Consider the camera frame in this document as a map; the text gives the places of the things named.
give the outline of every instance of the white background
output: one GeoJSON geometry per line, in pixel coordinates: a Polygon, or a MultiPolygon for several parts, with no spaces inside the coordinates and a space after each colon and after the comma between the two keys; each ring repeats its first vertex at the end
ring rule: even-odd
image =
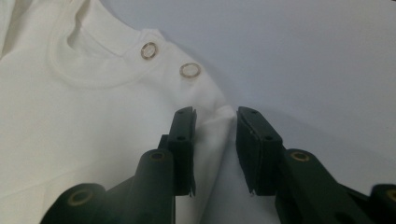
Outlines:
{"type": "MultiPolygon", "coordinates": [[[[235,110],[262,112],[285,147],[314,153],[339,182],[366,194],[396,183],[396,2],[102,2],[135,29],[159,29],[235,110]]],[[[274,198],[250,197],[233,144],[202,223],[279,223],[274,198]]]]}

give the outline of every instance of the white fabric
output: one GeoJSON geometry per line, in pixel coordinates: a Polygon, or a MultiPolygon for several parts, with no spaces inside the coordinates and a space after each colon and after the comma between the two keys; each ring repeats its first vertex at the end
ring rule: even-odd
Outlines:
{"type": "Polygon", "coordinates": [[[0,223],[38,223],[64,190],[130,177],[189,105],[197,196],[177,197],[177,223],[199,222],[234,112],[202,66],[180,75],[194,59],[98,0],[2,0],[0,52],[0,223]],[[148,42],[158,52],[144,60],[148,42]]]}

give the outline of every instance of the metal snap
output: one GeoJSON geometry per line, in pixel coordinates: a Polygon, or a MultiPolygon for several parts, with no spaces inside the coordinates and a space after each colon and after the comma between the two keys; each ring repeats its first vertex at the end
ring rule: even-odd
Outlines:
{"type": "Polygon", "coordinates": [[[158,52],[157,45],[154,44],[153,42],[149,42],[143,46],[143,48],[140,50],[140,55],[142,55],[142,58],[145,60],[150,60],[155,57],[155,55],[158,52]]]}
{"type": "Polygon", "coordinates": [[[201,67],[196,63],[185,63],[180,67],[180,74],[186,78],[198,77],[201,67]]]}

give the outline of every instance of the metal rivet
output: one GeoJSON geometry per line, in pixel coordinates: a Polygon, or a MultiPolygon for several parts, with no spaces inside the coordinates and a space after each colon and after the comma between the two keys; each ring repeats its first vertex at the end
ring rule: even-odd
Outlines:
{"type": "Polygon", "coordinates": [[[297,161],[309,161],[310,160],[309,156],[303,152],[296,151],[296,152],[291,153],[290,155],[292,158],[294,158],[297,161]]]}
{"type": "Polygon", "coordinates": [[[74,192],[67,200],[70,206],[79,206],[87,203],[93,197],[93,192],[91,189],[80,189],[74,192]]]}
{"type": "Polygon", "coordinates": [[[394,202],[396,202],[396,189],[388,189],[387,195],[390,199],[392,199],[394,202]]]}
{"type": "Polygon", "coordinates": [[[186,78],[198,77],[201,74],[201,67],[196,63],[186,63],[180,67],[180,74],[186,78]]]}
{"type": "Polygon", "coordinates": [[[140,55],[142,55],[142,58],[145,60],[150,60],[155,57],[155,55],[158,52],[157,45],[154,44],[153,42],[149,42],[143,46],[143,48],[140,50],[140,55]]]}

